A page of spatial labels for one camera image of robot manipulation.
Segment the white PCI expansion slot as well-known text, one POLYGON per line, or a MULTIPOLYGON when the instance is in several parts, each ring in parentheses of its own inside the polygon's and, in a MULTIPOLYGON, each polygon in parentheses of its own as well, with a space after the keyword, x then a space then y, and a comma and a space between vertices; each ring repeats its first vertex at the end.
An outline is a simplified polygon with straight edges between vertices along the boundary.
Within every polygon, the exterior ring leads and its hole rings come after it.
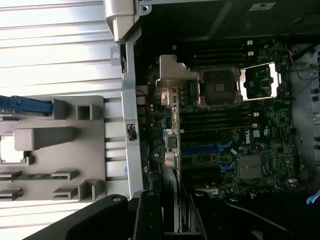
POLYGON ((219 194, 219 189, 216 186, 212 186, 212 187, 197 187, 195 188, 196 191, 200 191, 200 192, 206 192, 212 195, 218 195, 219 194))

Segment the long black expansion slot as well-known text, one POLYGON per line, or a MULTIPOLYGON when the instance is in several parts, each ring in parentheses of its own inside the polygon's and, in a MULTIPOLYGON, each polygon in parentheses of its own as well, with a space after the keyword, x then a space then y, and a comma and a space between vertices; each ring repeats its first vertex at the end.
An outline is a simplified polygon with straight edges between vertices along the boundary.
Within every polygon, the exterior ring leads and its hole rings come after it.
POLYGON ((219 179, 219 175, 209 175, 209 174, 184 174, 182 178, 186 181, 215 181, 219 179))
POLYGON ((235 168, 234 162, 229 163, 215 163, 215 162, 205 162, 202 164, 185 165, 182 167, 183 171, 198 171, 198 172, 219 172, 225 173, 226 171, 235 168))
POLYGON ((190 138, 190 139, 182 139, 182 146, 205 146, 205 145, 216 145, 220 141, 213 138, 190 138))

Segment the blue expansion slot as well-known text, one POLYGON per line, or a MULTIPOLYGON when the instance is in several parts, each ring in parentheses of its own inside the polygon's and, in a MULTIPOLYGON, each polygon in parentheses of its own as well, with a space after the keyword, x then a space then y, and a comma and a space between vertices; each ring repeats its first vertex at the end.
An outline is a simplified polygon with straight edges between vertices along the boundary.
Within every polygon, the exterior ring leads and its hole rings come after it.
POLYGON ((232 145, 232 141, 227 144, 213 144, 213 145, 201 145, 201 146, 190 146, 181 149, 182 155, 195 155, 203 153, 217 153, 223 152, 224 149, 229 148, 232 145))

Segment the silver chipset heatsink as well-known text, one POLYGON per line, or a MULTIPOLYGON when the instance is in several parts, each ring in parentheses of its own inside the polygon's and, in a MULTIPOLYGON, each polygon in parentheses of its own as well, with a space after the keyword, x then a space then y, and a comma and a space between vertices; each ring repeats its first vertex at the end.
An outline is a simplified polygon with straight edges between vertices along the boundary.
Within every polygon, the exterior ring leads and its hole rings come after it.
POLYGON ((262 173, 260 154, 239 156, 239 175, 242 180, 260 179, 262 173))

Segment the black case lock latch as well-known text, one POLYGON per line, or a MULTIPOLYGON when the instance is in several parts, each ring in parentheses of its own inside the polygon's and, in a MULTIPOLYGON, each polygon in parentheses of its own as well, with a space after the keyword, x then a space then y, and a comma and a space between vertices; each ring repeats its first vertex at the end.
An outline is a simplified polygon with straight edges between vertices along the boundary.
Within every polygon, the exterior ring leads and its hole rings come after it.
POLYGON ((135 123, 127 124, 127 135, 129 141, 135 141, 137 140, 137 128, 135 123))

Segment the black RAM slot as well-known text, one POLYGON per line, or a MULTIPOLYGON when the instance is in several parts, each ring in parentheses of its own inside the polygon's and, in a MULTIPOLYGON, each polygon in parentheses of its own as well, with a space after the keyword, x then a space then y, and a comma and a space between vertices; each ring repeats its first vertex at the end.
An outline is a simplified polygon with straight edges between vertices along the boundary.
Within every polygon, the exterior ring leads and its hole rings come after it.
POLYGON ((198 41, 193 44, 198 48, 244 48, 247 46, 246 40, 219 40, 219 41, 198 41))
POLYGON ((195 122, 195 123, 181 123, 181 128, 240 128, 251 127, 250 122, 195 122))
POLYGON ((228 63, 228 62, 235 62, 235 63, 240 63, 240 62, 245 62, 245 61, 250 61, 250 58, 245 58, 245 57, 227 57, 227 58, 221 58, 221 57, 216 57, 216 58, 196 58, 195 61, 199 63, 228 63))
POLYGON ((213 129, 181 129, 181 134, 191 134, 191 133, 209 133, 209 132, 231 132, 233 130, 244 130, 246 127, 238 127, 238 128, 213 128, 213 129))
POLYGON ((236 57, 248 57, 247 51, 215 51, 215 52, 198 52, 194 54, 197 57, 221 57, 221 56, 236 56, 236 57))
POLYGON ((249 48, 245 48, 245 47, 205 47, 205 48, 198 48, 196 51, 197 52, 217 52, 217 51, 223 51, 223 52, 227 52, 227 51, 240 51, 240 52, 245 52, 249 50, 249 48))
POLYGON ((181 122, 216 122, 216 121, 252 121, 254 118, 248 115, 240 115, 240 116, 202 116, 202 117, 193 117, 193 118, 181 118, 181 122))
POLYGON ((218 111, 198 111, 198 112, 183 112, 180 114, 181 117, 190 117, 190 116, 205 116, 205 115, 238 115, 238 114, 253 114, 253 111, 248 109, 225 109, 218 111))

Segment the green Dell motherboard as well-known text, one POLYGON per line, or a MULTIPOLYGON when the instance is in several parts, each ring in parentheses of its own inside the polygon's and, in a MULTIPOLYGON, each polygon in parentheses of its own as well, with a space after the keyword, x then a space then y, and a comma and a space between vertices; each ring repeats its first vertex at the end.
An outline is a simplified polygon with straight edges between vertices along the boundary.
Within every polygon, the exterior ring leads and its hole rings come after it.
POLYGON ((191 80, 179 89, 180 130, 222 129, 215 128, 181 128, 183 123, 240 123, 249 122, 252 126, 232 131, 218 131, 209 133, 180 133, 180 150, 183 139, 215 139, 217 144, 228 144, 224 151, 200 154, 181 154, 181 187, 182 191, 195 188, 217 187, 219 198, 230 196, 251 196, 258 194, 290 192, 296 189, 296 175, 299 171, 298 161, 295 160, 293 114, 291 94, 291 80, 289 76, 288 49, 281 42, 256 44, 248 41, 249 56, 214 56, 197 57, 195 54, 207 52, 197 51, 195 45, 178 45, 163 47, 155 52, 137 56, 136 67, 136 95, 137 114, 140 133, 141 161, 143 167, 143 184, 149 190, 150 172, 159 172, 161 185, 164 188, 164 178, 172 182, 171 169, 165 166, 166 154, 172 154, 166 149, 165 133, 172 130, 172 113, 169 108, 161 104, 161 97, 156 93, 156 81, 160 78, 160 56, 175 55, 178 63, 183 63, 190 72, 197 73, 197 79, 191 80), (196 58, 250 58, 244 62, 197 62, 196 58), (239 104, 217 108, 202 108, 197 106, 199 100, 198 77, 199 73, 221 67, 235 67, 241 69, 265 63, 274 62, 276 71, 281 74, 281 84, 277 88, 277 97, 242 101, 239 104), (224 111, 247 109, 251 114, 215 114, 201 116, 181 116, 181 113, 224 111), (181 118, 201 118, 204 116, 252 116, 253 120, 236 121, 196 121, 181 122, 181 118), (243 180, 240 178, 239 156, 259 154, 261 157, 262 177, 243 180), (192 166, 204 163, 235 163, 234 169, 224 173, 217 171, 184 171, 183 166, 192 166), (219 175, 215 181, 191 181, 182 178, 182 175, 219 175))

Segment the grey plastic parts rack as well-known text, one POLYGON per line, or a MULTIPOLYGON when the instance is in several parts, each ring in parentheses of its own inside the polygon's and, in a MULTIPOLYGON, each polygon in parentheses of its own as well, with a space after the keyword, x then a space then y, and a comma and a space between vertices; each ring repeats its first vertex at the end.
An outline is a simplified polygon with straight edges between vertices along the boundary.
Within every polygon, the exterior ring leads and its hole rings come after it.
POLYGON ((105 194, 102 96, 52 96, 51 116, 0 116, 0 177, 51 174, 68 179, 0 181, 0 201, 95 201, 105 194))

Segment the silver open PC case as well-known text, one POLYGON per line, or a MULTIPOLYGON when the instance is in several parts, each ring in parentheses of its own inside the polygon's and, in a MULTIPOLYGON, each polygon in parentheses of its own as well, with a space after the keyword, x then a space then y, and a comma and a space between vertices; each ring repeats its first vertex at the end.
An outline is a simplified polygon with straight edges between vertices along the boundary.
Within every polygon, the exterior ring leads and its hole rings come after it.
MULTIPOLYGON (((120 43, 122 113, 125 126, 129 192, 144 187, 141 135, 137 111, 137 56, 172 46, 205 41, 283 43, 288 50, 292 95, 296 189, 307 205, 320 202, 320 0, 139 0, 139 19, 120 43), (249 11, 253 4, 276 4, 249 11), (129 141, 127 125, 136 124, 137 140, 129 141)), ((173 183, 163 179, 164 196, 174 198, 173 183)))

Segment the green RAM stick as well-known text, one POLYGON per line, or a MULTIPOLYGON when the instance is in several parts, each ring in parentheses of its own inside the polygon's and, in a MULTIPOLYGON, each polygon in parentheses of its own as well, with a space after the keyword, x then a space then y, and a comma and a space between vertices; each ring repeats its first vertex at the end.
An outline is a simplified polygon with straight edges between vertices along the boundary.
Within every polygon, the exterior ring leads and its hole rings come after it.
POLYGON ((52 176, 51 174, 20 174, 11 177, 0 177, 1 181, 35 181, 35 180, 68 180, 67 176, 52 176))

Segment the silver open socket cover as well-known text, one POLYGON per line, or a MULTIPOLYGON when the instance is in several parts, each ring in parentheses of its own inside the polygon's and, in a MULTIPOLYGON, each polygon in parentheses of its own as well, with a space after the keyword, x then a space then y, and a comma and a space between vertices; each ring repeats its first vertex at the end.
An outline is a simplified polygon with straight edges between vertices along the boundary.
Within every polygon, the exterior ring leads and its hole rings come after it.
POLYGON ((277 88, 282 83, 276 63, 268 62, 240 70, 239 89, 243 101, 257 101, 276 98, 277 88))

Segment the grey plastic case foot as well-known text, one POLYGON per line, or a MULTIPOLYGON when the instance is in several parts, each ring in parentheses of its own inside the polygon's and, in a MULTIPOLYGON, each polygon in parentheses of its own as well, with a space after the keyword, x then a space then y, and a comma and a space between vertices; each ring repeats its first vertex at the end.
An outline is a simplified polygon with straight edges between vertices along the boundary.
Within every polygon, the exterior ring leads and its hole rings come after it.
POLYGON ((139 0, 103 0, 104 20, 116 44, 126 41, 140 18, 139 0))

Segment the white rating label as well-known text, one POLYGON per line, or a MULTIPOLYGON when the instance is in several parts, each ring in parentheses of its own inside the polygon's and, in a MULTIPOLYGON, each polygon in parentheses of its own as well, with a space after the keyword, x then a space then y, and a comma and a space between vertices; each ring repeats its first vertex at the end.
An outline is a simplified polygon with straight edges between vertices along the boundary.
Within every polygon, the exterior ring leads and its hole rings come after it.
POLYGON ((255 3, 249 9, 250 12, 256 11, 268 11, 272 9, 272 7, 276 4, 276 2, 265 2, 265 3, 255 3))

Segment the CPU socket with metal frame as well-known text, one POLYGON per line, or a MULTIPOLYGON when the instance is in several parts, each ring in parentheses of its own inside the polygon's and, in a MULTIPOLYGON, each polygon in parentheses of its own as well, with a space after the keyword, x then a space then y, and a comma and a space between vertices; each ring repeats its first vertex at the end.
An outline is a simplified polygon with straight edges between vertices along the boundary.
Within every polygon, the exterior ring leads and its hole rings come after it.
POLYGON ((241 71, 236 67, 203 70, 198 75, 200 108, 223 108, 243 101, 240 85, 241 71))

